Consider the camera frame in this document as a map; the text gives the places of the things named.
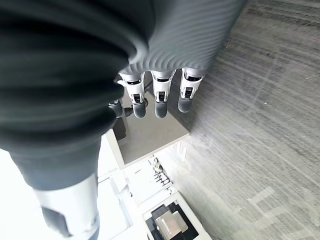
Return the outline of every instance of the gray carpet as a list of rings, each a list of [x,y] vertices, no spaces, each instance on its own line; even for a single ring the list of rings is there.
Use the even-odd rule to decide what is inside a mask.
[[[210,235],[320,239],[320,1],[255,0],[194,99],[191,132],[161,164]]]

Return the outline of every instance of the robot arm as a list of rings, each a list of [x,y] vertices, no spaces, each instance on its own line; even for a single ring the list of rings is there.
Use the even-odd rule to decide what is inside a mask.
[[[175,69],[183,68],[178,107],[187,112],[245,2],[0,0],[0,148],[49,227],[66,239],[98,238],[101,135],[122,114],[116,75],[142,118],[143,73],[152,71],[163,118]]]

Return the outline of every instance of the black fingertip pad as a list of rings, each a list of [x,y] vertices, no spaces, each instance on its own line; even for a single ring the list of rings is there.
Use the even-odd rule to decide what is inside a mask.
[[[179,101],[178,101],[178,109],[180,112],[182,113],[187,113],[190,111],[192,107],[192,99],[189,98],[181,98],[181,96],[179,97]]]
[[[146,105],[144,103],[133,104],[134,115],[138,119],[142,119],[146,115]]]
[[[167,115],[167,102],[155,102],[154,113],[158,119],[163,119]]]

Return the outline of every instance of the white surface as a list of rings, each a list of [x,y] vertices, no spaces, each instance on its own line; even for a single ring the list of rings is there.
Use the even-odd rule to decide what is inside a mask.
[[[165,118],[159,119],[155,115],[155,97],[146,93],[149,105],[144,118],[137,118],[134,114],[127,117],[128,140],[114,151],[120,169],[141,161],[152,154],[182,140],[189,135],[186,130],[169,112]],[[131,102],[128,93],[124,93],[123,107],[129,107]],[[110,145],[115,146],[115,137],[111,132],[107,135]]]
[[[160,207],[162,204],[164,204],[165,206],[168,206],[169,204],[173,203],[174,201],[177,201],[177,203],[180,205],[180,207],[182,208],[182,210],[185,213],[185,215],[187,216],[187,218],[190,220],[190,222],[192,223],[192,225],[194,226],[194,228],[198,232],[199,235],[194,240],[212,240],[211,237],[209,236],[209,234],[205,231],[202,224],[197,219],[194,212],[191,210],[191,208],[189,207],[189,205],[186,203],[186,201],[183,199],[183,197],[181,196],[181,194],[179,192],[176,192],[175,194],[171,195],[170,197],[163,200],[162,202],[159,202],[158,204],[155,203],[155,205],[153,206],[152,209],[149,209],[144,212],[144,214],[142,215],[143,219],[144,220],[149,219],[151,217],[151,212],[153,210],[155,210],[156,208]],[[150,240],[154,240],[146,223],[145,223],[145,228],[148,232]]]
[[[99,178],[117,168],[117,161],[113,154],[116,149],[119,147],[111,148],[107,139],[102,137],[98,160]],[[57,233],[47,227],[33,189],[25,183],[9,153],[2,149],[0,149],[0,196],[1,240],[61,240]],[[101,217],[103,217],[101,213],[108,211],[102,206],[103,204],[106,206],[105,199],[110,199],[110,195],[107,194],[106,198],[102,198],[102,194],[99,193],[99,196],[101,196],[98,197],[101,222]],[[101,206],[99,206],[99,199],[103,203]]]

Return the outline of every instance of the robotic hand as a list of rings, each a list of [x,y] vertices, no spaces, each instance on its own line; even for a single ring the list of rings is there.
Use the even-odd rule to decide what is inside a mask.
[[[167,114],[176,69],[178,108],[190,110],[246,0],[0,0],[0,148],[37,196],[47,225],[66,239],[96,240],[101,135],[123,110]]]

